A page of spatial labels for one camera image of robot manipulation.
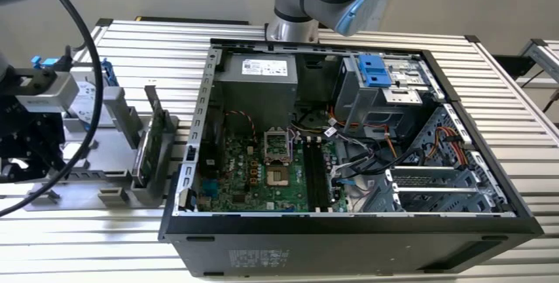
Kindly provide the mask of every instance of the green circuit board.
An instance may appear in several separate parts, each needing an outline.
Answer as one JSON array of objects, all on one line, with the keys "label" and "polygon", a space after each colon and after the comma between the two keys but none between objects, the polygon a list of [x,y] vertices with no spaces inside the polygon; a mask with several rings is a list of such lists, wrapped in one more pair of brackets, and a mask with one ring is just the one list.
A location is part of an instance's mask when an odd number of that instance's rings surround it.
[{"label": "green circuit board", "polygon": [[[292,162],[264,163],[262,137],[253,144],[250,137],[225,139],[224,168],[214,197],[204,197],[202,209],[212,212],[308,212],[304,178],[302,144],[294,143]],[[268,148],[284,149],[284,140],[268,141]],[[322,144],[322,153],[334,157],[332,143]],[[332,204],[333,212],[346,212],[345,196]]]}]

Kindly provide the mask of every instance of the workbench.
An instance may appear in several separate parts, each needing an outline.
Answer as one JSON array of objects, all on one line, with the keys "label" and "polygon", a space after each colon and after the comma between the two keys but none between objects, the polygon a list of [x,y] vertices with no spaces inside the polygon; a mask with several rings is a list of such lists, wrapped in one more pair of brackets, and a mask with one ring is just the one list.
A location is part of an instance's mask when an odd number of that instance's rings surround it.
[{"label": "workbench", "polygon": [[[149,114],[144,85],[154,85],[162,108],[180,119],[169,174],[180,165],[210,38],[262,40],[261,26],[102,19],[92,30],[101,58],[113,66],[128,105]],[[559,282],[559,131],[473,36],[360,32],[341,37],[321,30],[329,45],[427,49],[439,62],[545,235],[459,275],[333,277],[408,282]],[[89,62],[81,52],[74,57]],[[0,208],[24,197],[29,184],[0,186]],[[170,245],[157,243],[162,208],[152,210],[17,211],[0,219],[0,274],[25,281],[114,279],[152,282],[189,277]],[[6,282],[13,276],[0,276]],[[292,278],[309,281],[325,278]],[[282,281],[284,278],[265,278]]]}]

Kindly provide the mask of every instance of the side panel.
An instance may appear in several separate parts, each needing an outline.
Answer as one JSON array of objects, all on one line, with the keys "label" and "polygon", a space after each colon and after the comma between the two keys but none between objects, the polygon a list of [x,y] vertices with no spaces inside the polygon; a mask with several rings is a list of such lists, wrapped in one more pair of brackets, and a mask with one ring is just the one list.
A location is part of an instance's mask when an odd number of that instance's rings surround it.
[{"label": "side panel", "polygon": [[453,273],[527,239],[477,234],[168,235],[174,238],[193,276]]}]

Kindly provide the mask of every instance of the product label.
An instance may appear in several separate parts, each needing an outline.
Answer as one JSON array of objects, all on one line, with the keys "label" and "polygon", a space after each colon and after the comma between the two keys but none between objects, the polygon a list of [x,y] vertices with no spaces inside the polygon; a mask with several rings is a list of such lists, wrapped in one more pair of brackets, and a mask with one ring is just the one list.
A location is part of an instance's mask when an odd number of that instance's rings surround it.
[{"label": "product label", "polygon": [[[93,117],[94,85],[86,81],[77,81],[80,91],[76,95],[69,110],[85,123],[90,123]],[[112,124],[112,117],[105,106],[101,108],[100,124]]]},{"label": "product label", "polygon": [[324,131],[324,135],[326,137],[330,137],[334,133],[337,132],[337,130],[333,127],[329,127],[325,131]]},{"label": "product label", "polygon": [[242,61],[242,75],[278,75],[286,77],[286,60],[257,60]]},{"label": "product label", "polygon": [[288,257],[288,249],[229,250],[230,266],[234,268],[284,267]]}]

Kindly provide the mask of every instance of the wire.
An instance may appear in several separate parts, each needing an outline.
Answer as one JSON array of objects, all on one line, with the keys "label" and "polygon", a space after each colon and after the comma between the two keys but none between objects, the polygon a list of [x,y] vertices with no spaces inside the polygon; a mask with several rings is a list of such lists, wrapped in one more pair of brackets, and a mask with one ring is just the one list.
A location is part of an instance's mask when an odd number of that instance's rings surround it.
[{"label": "wire", "polygon": [[225,116],[229,116],[230,114],[233,115],[242,115],[245,116],[248,123],[250,124],[250,129],[252,129],[252,139],[256,142],[256,127],[254,127],[254,123],[252,122],[252,118],[248,116],[248,114],[242,111],[228,111],[225,112]]},{"label": "wire", "polygon": [[[330,118],[334,119],[334,122],[340,125],[344,126],[345,125],[345,121],[338,121],[337,118],[334,118],[333,115],[333,106],[328,107],[328,115]],[[350,127],[357,127],[359,124],[357,123],[352,123],[349,125]],[[396,150],[393,149],[393,145],[392,145],[392,141],[391,141],[391,135],[389,135],[389,131],[388,131],[388,125],[387,124],[363,124],[364,127],[371,127],[371,128],[384,128],[384,138],[385,138],[385,142],[388,143],[388,147],[391,148],[392,151],[392,155],[393,157],[399,157],[396,154]]]},{"label": "wire", "polygon": [[313,134],[321,134],[324,131],[320,130],[318,128],[309,128],[302,126],[300,123],[297,123],[296,121],[290,122],[290,125],[294,129],[300,130],[300,131],[305,131],[305,132],[310,132]]},{"label": "wire", "polygon": [[384,135],[384,138],[385,138],[385,142],[388,143],[388,147],[391,147],[391,151],[392,151],[392,155],[393,155],[393,157],[396,158],[396,157],[399,157],[397,155],[396,155],[396,150],[393,149],[393,145],[392,145],[392,142],[391,142],[391,137],[389,137],[389,135],[388,134],[385,134]]},{"label": "wire", "polygon": [[531,77],[525,82],[524,82],[524,84],[521,85],[521,87],[520,88],[523,88],[540,74],[541,74],[541,72],[543,72],[543,70],[540,70],[540,72],[537,72],[535,75],[533,75],[533,77]]},{"label": "wire", "polygon": [[549,109],[549,107],[551,107],[551,105],[552,105],[552,103],[553,103],[553,102],[555,102],[553,100],[549,100],[549,101],[547,102],[545,107],[541,109],[541,112],[543,112],[543,113],[545,113],[545,112],[548,111],[548,109]]},{"label": "wire", "polygon": [[81,43],[78,47],[72,47],[72,52],[78,52],[85,48],[85,42]]},{"label": "wire", "polygon": [[391,166],[395,166],[395,165],[400,164],[412,154],[417,154],[417,156],[419,156],[419,163],[417,164],[419,164],[419,166],[421,166],[424,164],[424,160],[425,160],[425,152],[420,148],[408,149],[396,159],[393,159],[388,164],[383,165],[381,167],[375,168],[373,170],[356,171],[348,177],[332,178],[332,182],[337,183],[337,181],[340,181],[342,179],[350,179],[350,178],[356,177],[357,175],[379,175],[379,174],[384,173],[384,171]]},{"label": "wire", "polygon": [[[427,154],[428,159],[436,153],[436,148],[439,146],[439,133],[440,133],[440,131],[444,133],[445,136],[451,136],[451,135],[457,136],[457,132],[452,128],[443,127],[443,126],[436,127],[436,129],[435,129],[435,142],[432,143],[431,151]],[[449,142],[449,145],[451,145],[451,148],[453,150],[453,153],[456,154],[456,158],[459,160],[460,165],[468,164],[465,154],[464,154],[461,148],[457,146],[457,143],[456,142]]]},{"label": "wire", "polygon": [[5,216],[6,214],[10,214],[13,211],[21,209],[22,207],[25,207],[25,205],[32,203],[33,200],[37,199],[52,188],[52,186],[56,185],[58,180],[62,179],[62,177],[68,175],[69,171],[72,170],[72,167],[76,165],[84,152],[86,151],[86,148],[89,147],[90,141],[93,139],[94,131],[97,130],[98,118],[100,118],[101,106],[102,106],[102,72],[101,72],[101,63],[98,61],[97,48],[94,47],[94,42],[90,37],[89,30],[86,29],[84,20],[81,19],[80,13],[77,13],[77,10],[73,7],[72,2],[69,2],[69,0],[58,0],[58,1],[61,5],[64,6],[64,8],[66,9],[69,16],[72,17],[76,23],[77,29],[84,38],[86,49],[89,50],[89,55],[92,59],[93,72],[94,72],[94,85],[97,87],[94,88],[93,114],[92,114],[92,120],[89,123],[89,130],[86,131],[80,148],[77,149],[76,153],[73,154],[73,157],[69,159],[68,163],[64,165],[64,167],[57,172],[54,177],[52,177],[49,181],[25,199],[17,202],[13,206],[9,206],[8,208],[2,209],[0,211],[0,217]]}]

